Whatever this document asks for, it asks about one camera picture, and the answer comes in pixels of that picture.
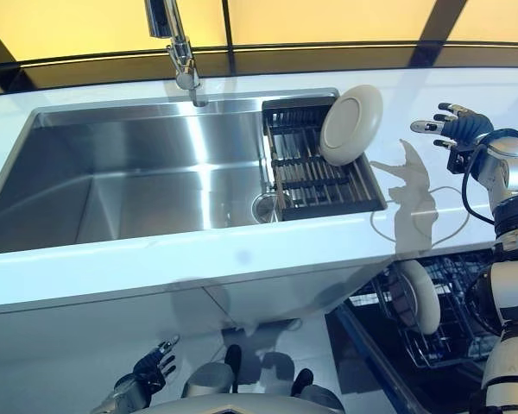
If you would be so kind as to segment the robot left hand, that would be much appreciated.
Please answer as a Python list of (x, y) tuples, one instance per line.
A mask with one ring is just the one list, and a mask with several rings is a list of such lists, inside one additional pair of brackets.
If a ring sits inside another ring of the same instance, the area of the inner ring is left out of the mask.
[(176, 370), (174, 346), (180, 336), (159, 343), (145, 354), (133, 367), (133, 374), (149, 395), (158, 393), (165, 385), (167, 377)]

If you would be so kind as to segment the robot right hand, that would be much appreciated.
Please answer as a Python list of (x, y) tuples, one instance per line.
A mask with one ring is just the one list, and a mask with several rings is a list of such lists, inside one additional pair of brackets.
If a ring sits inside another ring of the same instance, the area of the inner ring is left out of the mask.
[(432, 120), (414, 121), (410, 125), (410, 129), (415, 133), (440, 135), (440, 138), (433, 140), (437, 147), (469, 147), (495, 130), (487, 116), (462, 105), (439, 103), (438, 109), (443, 110), (443, 113), (435, 114)]

